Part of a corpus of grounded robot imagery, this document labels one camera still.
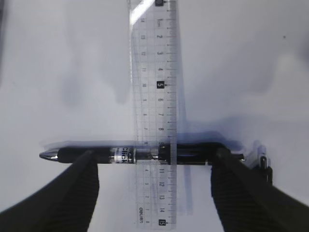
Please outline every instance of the white surface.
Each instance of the white surface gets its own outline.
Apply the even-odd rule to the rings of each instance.
[[[248,153],[259,140],[272,158],[275,186],[306,204],[308,10],[306,0],[179,0],[180,132],[236,141]],[[127,19],[125,0],[9,1],[0,83],[0,210],[67,167],[39,159],[44,146],[133,139]],[[89,231],[136,231],[135,203],[127,195],[130,168],[99,167]],[[191,177],[193,214],[179,216],[177,231],[222,231],[210,168],[191,167]]]

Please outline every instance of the transparent ruler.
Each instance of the transparent ruler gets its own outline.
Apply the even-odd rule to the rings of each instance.
[[[131,78],[137,146],[169,150],[169,159],[136,165],[136,224],[142,229],[176,226],[177,17],[176,1],[131,0]]]

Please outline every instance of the metal pen tip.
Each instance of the metal pen tip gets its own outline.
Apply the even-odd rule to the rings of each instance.
[[[58,149],[57,150],[49,150],[44,151],[39,154],[40,158],[51,161],[58,161]]]

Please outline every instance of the pen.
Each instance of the pen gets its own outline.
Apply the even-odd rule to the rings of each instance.
[[[211,164],[212,158],[219,148],[226,148],[226,146],[221,143],[177,144],[177,164]],[[68,146],[42,152],[40,158],[60,163],[73,163],[86,151],[92,152],[97,163],[134,164],[138,160],[157,160],[162,164],[171,163],[170,145],[158,147]],[[235,154],[235,156],[240,160],[244,159],[242,154]]]

